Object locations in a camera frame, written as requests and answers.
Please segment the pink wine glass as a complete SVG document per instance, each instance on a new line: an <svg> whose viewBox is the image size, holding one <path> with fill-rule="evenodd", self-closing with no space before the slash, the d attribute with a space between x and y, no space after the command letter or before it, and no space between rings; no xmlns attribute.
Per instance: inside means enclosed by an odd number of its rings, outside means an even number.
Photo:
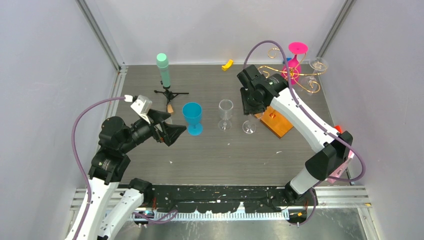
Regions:
<svg viewBox="0 0 424 240"><path fill-rule="evenodd" d="M298 55L306 56L308 46L303 42L292 42L288 45L288 50L293 54L292 60L288 61L291 84L295 86L302 73L301 61L297 59Z"/></svg>

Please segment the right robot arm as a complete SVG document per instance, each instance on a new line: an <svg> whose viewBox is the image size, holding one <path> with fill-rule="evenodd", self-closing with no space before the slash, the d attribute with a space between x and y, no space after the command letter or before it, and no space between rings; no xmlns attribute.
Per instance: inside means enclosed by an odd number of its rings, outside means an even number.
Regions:
<svg viewBox="0 0 424 240"><path fill-rule="evenodd" d="M244 115L263 113L268 107L284 116L311 147L314 155L284 187L285 201L299 205L306 193L346 162L353 136L323 121L293 90L290 80L277 73L264 76L255 65L237 74Z"/></svg>

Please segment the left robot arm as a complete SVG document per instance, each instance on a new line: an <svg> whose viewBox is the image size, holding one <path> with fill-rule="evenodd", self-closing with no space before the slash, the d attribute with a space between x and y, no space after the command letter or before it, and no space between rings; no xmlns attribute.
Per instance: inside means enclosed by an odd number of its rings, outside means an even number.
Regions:
<svg viewBox="0 0 424 240"><path fill-rule="evenodd" d="M171 146L187 129L168 124L170 114L150 109L127 126L119 116L107 118L99 133L99 150L91 161L88 185L68 240L113 240L138 207L148 207L154 199L150 182L134 178L120 201L107 213L107 207L131 162L128 152L153 138Z"/></svg>

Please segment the clear plain wine glass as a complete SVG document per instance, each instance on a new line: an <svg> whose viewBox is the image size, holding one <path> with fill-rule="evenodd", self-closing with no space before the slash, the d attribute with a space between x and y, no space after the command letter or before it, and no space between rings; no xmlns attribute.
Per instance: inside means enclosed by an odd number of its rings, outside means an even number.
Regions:
<svg viewBox="0 0 424 240"><path fill-rule="evenodd" d="M228 131L232 127L231 118L233 116L234 104L229 99L222 99L218 104L220 121L218 127L222 131Z"/></svg>

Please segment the blue wine glass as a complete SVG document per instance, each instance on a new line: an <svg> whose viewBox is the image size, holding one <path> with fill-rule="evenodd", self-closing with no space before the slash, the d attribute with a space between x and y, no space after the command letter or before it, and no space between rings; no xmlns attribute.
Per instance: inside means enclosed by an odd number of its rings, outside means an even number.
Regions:
<svg viewBox="0 0 424 240"><path fill-rule="evenodd" d="M188 102L182 108L183 117L188 124L188 133L192 136L198 136L203 131L202 113L201 105L196 102Z"/></svg>

